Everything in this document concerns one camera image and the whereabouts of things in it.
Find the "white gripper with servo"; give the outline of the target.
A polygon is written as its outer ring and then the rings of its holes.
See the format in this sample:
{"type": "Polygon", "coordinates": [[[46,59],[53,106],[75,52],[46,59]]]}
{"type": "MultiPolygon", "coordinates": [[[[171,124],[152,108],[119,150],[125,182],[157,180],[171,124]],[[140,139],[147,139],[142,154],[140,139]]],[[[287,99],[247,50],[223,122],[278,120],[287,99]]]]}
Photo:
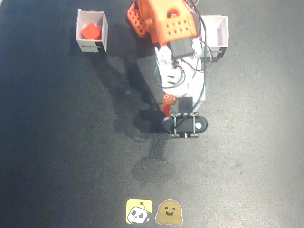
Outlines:
{"type": "MultiPolygon", "coordinates": [[[[198,97],[192,97],[189,94],[185,94],[183,97],[178,98],[178,112],[190,113],[198,112],[201,104],[205,101],[205,95],[199,99],[198,97]]],[[[177,102],[177,97],[171,94],[164,94],[162,102],[162,111],[166,117],[171,115],[171,107],[177,102]]]]}

